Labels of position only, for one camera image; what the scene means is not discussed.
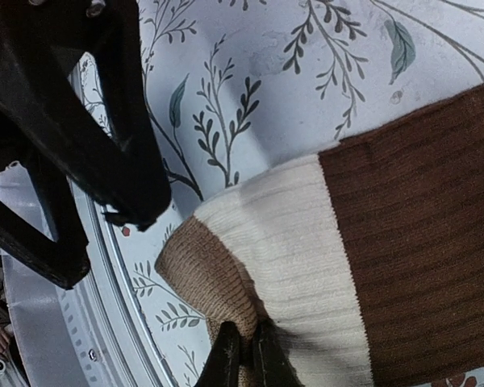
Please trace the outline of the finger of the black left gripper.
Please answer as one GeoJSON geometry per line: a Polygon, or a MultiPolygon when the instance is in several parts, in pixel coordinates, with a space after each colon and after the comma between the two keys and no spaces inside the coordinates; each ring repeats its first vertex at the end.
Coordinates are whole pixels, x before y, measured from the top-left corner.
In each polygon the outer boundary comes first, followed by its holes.
{"type": "Polygon", "coordinates": [[[66,176],[46,160],[27,164],[40,200],[49,239],[0,201],[0,248],[62,289],[72,289],[90,271],[88,239],[66,176]]]}

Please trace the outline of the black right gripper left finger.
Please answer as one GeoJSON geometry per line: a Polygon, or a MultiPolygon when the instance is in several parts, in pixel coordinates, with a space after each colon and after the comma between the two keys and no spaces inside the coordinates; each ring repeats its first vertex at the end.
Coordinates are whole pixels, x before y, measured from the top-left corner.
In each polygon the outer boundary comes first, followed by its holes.
{"type": "Polygon", "coordinates": [[[240,333],[223,322],[195,387],[236,387],[240,368],[240,333]]]}

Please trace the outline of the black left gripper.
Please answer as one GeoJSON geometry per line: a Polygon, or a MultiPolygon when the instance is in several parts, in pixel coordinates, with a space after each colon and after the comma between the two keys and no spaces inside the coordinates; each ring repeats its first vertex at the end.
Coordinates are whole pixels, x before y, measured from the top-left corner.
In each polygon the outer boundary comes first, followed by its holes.
{"type": "Polygon", "coordinates": [[[0,1],[0,112],[101,205],[146,231],[168,209],[169,180],[144,103],[134,1],[0,1]],[[111,133],[69,84],[70,55],[98,70],[111,133]]]}

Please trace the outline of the cream brown block sock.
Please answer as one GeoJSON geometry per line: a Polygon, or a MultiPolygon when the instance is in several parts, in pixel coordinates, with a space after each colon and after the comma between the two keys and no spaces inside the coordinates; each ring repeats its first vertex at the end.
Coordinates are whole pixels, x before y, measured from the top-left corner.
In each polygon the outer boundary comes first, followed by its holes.
{"type": "Polygon", "coordinates": [[[270,320],[302,386],[414,386],[484,367],[484,84],[200,205],[155,269],[240,333],[270,320]]]}

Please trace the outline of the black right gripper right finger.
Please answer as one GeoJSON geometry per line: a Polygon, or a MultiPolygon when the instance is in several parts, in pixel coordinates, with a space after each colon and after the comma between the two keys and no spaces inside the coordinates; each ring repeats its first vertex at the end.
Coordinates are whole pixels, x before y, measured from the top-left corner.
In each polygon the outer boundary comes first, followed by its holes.
{"type": "Polygon", "coordinates": [[[274,324],[268,319],[259,322],[253,336],[252,361],[256,386],[302,386],[282,350],[274,324]]]}

